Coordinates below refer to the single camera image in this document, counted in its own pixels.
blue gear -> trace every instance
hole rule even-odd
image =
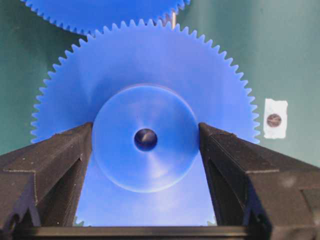
[[[121,21],[166,20],[190,0],[21,0],[43,19],[65,30],[91,34]]]
[[[213,209],[197,124],[257,142],[248,81],[187,27],[141,20],[103,32],[73,45],[44,80],[33,142],[94,122],[76,214],[88,225],[205,225]],[[152,150],[136,147],[140,129],[156,133]]]

